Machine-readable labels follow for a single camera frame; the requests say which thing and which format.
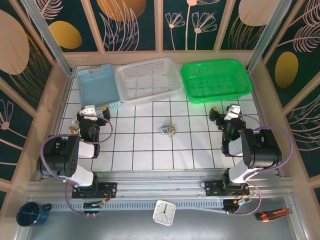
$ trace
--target flower drawing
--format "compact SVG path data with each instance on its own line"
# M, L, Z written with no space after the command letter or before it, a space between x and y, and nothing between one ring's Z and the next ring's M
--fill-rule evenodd
M220 0L186 0L186 3L189 5L189 7L188 7L188 12L186 14L187 17L186 17L186 25L185 25L185 50L188 50L188 23L189 23L191 6L216 4L218 2L220 2Z
M174 37L172 34L172 29L182 27L186 24L186 22L183 21L184 18L182 17L181 12L179 12L179 13L175 12L172 15L170 12L168 12L165 14L165 19L166 19L166 22L168 23L169 28L170 28L173 50L176 50L175 43L174 43Z
M25 136L23 136L22 134L14 131L10 128L10 120L12 118L13 113L14 113L14 104L10 101L8 101L5 104L5 102L2 99L0 99L0 131L1 130L3 130L3 131L9 130L9 131L13 132L14 134L26 139ZM22 147L15 145L11 142L8 142L6 140L3 140L1 138L0 138L0 142L6 144L8 146L11 146L13 148L19 149L19 150L23 149ZM17 165L16 163L9 163L9 162L0 162L0 164Z
M192 18L192 24L195 32L194 50L197 50L198 34L208 33L208 32L217 30L217 24L214 24L216 21L215 12L213 13L204 12L199 17L199 12L197 11L192 14L191 18Z

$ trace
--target white grid tile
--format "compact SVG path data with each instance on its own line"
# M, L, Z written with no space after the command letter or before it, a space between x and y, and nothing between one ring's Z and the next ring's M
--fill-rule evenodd
M172 151L154 151L153 152L153 169L164 170L173 169Z
M192 150L173 151L174 169L193 169L194 160Z
M112 170L127 171L132 170L132 151L116 151L113 153Z
M97 158L93 159L92 171L108 172L112 168L113 152L100 152Z
M77 71L91 66L78 66ZM120 65L112 66L115 70ZM239 162L241 157L225 157L221 153L222 132L208 117L212 107L220 114L231 103L239 103L243 114L258 117L252 94L237 100L217 101L201 104L188 102L184 90L171 99L162 99L137 106L121 104L119 110L112 110L111 123L115 134L100 144L97 159L80 159L79 164L96 172L127 170L165 170L165 169L211 169L229 168ZM68 105L61 121L61 133L70 134L71 120L80 110L77 77L73 78L68 96ZM175 124L173 137L160 135L159 128L167 117ZM248 128L258 124L244 118ZM100 127L100 140L106 139L110 126Z
M134 151L133 152L133 170L152 170L153 152L152 151Z

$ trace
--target clock face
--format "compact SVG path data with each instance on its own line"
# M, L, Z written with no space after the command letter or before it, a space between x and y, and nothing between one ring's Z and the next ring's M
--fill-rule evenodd
M176 212L176 205L159 200L156 202L153 220L156 223L170 226L173 223L174 216Z

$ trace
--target metal bracket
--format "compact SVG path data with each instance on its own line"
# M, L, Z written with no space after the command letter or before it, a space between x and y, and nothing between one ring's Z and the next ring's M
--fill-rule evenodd
M73 199L114 199L117 194L117 185L116 182L100 182L98 193L96 191L79 191L78 188L74 188L71 197Z
M243 193L245 195L250 195L248 184L242 186L228 186L225 188L223 180L207 180L204 182L204 187L207 197L241 196Z

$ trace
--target grey floor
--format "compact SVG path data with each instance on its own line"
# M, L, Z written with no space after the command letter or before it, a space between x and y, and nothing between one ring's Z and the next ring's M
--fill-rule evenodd
M254 208L245 204L242 212ZM284 208L283 199L263 199L260 211ZM254 215L234 216L177 210L173 225L152 219L153 211L104 211L96 218L51 212L44 225L30 229L28 240L294 240L290 219L259 222Z

